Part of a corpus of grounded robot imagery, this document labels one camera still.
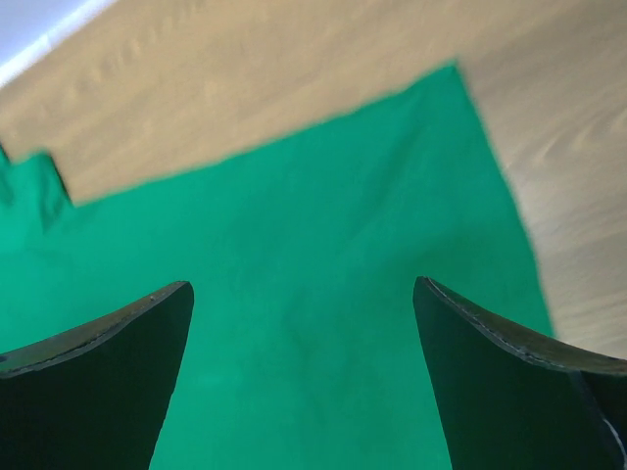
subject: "light brown wood tabletop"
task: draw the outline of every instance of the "light brown wood tabletop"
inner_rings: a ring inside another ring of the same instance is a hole
[[[623,0],[118,0],[0,89],[77,202],[216,162],[458,57],[558,335],[627,357]]]

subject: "white floor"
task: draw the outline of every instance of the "white floor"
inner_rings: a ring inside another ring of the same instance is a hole
[[[115,0],[0,0],[0,87]]]

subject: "wrinkled fabric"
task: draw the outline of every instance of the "wrinkled fabric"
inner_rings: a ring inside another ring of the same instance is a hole
[[[418,275],[551,332],[456,66],[82,207],[47,155],[3,162],[0,223],[0,350],[191,281],[153,469],[451,468],[413,316]]]

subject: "black plastic part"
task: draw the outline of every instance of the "black plastic part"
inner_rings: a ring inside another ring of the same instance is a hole
[[[627,468],[627,361],[536,333],[428,278],[413,303],[454,469]]]
[[[147,469],[187,341],[193,290],[0,354],[0,468]]]

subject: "green cloth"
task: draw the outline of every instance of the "green cloth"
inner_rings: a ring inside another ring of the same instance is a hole
[[[455,66],[84,207],[46,155],[4,162],[0,204],[0,351],[192,282],[153,469],[450,468],[411,304],[418,275],[551,331]]]

